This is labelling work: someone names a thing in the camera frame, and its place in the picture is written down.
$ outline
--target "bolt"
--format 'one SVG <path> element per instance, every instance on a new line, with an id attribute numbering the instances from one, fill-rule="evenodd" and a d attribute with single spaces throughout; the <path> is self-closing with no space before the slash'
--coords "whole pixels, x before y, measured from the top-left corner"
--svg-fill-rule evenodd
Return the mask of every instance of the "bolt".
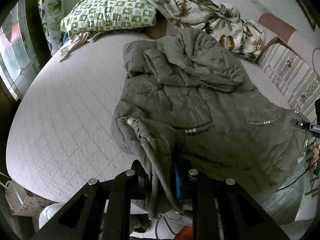
<path id="1" fill-rule="evenodd" d="M 125 172 L 125 174 L 126 174 L 127 176 L 133 176 L 134 174 L 136 174 L 136 172 L 135 172 L 134 170 L 127 170 L 127 171 Z"/>
<path id="2" fill-rule="evenodd" d="M 189 170 L 189 174 L 191 175 L 191 176 L 196 176 L 196 175 L 198 175 L 198 171 L 196 170 L 196 169 L 191 169 L 191 170 Z"/>
<path id="3" fill-rule="evenodd" d="M 96 185 L 97 182 L 98 182 L 98 180 L 95 179 L 95 178 L 92 178 L 92 179 L 89 179 L 89 180 L 88 180 L 88 184 L 89 184 L 90 186 Z"/>
<path id="4" fill-rule="evenodd" d="M 226 183 L 228 185 L 234 185 L 236 183 L 236 181 L 234 179 L 232 179 L 232 178 L 228 178 L 228 179 L 226 179 Z"/>

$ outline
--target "stained glass window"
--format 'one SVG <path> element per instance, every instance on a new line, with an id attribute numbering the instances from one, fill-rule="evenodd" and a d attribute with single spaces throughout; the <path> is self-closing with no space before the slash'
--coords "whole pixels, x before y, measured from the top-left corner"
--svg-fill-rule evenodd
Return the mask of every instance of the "stained glass window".
<path id="1" fill-rule="evenodd" d="M 25 0 L 11 10 L 0 28 L 0 76 L 18 100 L 22 99 L 40 71 L 33 50 L 25 11 Z"/>

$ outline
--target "gray cloth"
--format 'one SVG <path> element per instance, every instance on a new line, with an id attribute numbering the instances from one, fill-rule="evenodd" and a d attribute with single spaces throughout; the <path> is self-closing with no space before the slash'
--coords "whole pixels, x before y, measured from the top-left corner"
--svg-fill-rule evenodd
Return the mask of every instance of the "gray cloth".
<path id="1" fill-rule="evenodd" d="M 124 63 L 112 134 L 149 176 L 152 192 L 136 204 L 150 216 L 182 209 L 170 180 L 173 155 L 210 178 L 234 178 L 259 203 L 292 173 L 306 132 L 290 120 L 301 117 L 269 102 L 210 35 L 187 28 L 134 41 Z"/>

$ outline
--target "floral blanket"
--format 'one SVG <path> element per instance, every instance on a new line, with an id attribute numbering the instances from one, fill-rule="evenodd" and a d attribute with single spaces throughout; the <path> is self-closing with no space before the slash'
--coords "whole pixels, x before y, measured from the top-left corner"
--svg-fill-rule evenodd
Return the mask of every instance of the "floral blanket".
<path id="1" fill-rule="evenodd" d="M 231 4 L 210 0 L 147 0 L 180 28 L 203 29 L 231 52 L 255 59 L 264 43 L 263 28 L 254 21 L 243 21 Z"/>

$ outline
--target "white fluffy cloth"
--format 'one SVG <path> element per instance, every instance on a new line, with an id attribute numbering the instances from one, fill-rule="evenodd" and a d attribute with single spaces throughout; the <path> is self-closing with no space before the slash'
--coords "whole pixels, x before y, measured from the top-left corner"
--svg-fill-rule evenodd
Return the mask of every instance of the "white fluffy cloth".
<path id="1" fill-rule="evenodd" d="M 40 214 L 39 217 L 39 229 L 47 223 L 59 210 L 62 208 L 64 203 L 56 203 L 47 206 Z"/>

